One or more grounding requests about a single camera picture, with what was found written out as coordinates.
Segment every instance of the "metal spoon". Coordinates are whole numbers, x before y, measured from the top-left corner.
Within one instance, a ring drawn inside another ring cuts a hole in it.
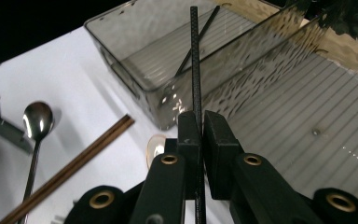
[[[28,174],[27,187],[24,193],[24,201],[28,199],[34,187],[34,176],[36,173],[37,158],[42,140],[50,133],[54,125],[54,118],[51,108],[43,102],[34,102],[25,108],[24,116],[25,130],[28,137],[35,140],[34,154],[32,157],[30,173]],[[21,223],[26,223],[27,216]]]

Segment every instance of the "white table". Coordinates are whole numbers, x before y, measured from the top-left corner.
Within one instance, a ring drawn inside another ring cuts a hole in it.
[[[129,130],[39,204],[28,223],[66,217],[73,200],[94,187],[132,188],[147,175],[145,148],[150,137],[156,133],[176,137],[176,128],[167,132],[156,128],[107,69],[84,28],[0,64],[4,119],[22,127],[22,113],[34,101],[44,101],[61,114],[42,142],[34,190],[125,114],[135,119]],[[0,137],[0,220],[21,203],[30,163],[31,156]],[[193,202],[186,204],[186,223],[194,223]],[[207,204],[208,223],[232,223],[226,203],[208,197]]]

